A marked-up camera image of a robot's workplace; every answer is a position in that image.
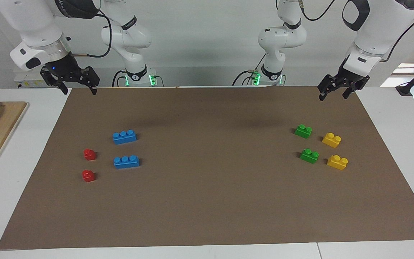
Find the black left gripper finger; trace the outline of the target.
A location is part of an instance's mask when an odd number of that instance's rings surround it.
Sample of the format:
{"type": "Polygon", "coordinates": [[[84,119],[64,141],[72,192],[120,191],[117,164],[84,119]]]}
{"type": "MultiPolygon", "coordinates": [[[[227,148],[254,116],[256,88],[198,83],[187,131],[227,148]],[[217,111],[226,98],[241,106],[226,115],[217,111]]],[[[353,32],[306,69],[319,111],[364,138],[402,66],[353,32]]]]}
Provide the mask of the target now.
{"type": "Polygon", "coordinates": [[[349,86],[343,93],[343,98],[347,99],[352,93],[355,93],[357,90],[362,90],[365,84],[365,81],[349,82],[349,86]]]}
{"type": "Polygon", "coordinates": [[[321,82],[317,86],[320,92],[320,101],[324,101],[329,93],[340,88],[340,85],[337,83],[336,79],[336,77],[333,77],[331,75],[325,75],[325,77],[321,80],[321,82]]]}

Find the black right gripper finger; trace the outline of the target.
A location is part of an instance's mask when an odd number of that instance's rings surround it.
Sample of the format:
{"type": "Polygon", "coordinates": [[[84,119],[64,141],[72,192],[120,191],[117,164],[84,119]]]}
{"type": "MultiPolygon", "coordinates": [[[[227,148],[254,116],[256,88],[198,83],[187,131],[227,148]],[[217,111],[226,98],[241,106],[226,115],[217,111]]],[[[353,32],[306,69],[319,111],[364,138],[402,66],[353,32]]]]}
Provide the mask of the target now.
{"type": "Polygon", "coordinates": [[[47,68],[42,68],[40,70],[40,75],[48,86],[58,88],[64,95],[68,94],[68,88],[64,84],[64,79],[62,77],[57,79],[54,78],[47,68]]]}
{"type": "Polygon", "coordinates": [[[71,72],[71,79],[84,86],[87,86],[92,95],[97,95],[97,87],[99,86],[100,78],[90,66],[84,69],[76,69],[71,72]]]}

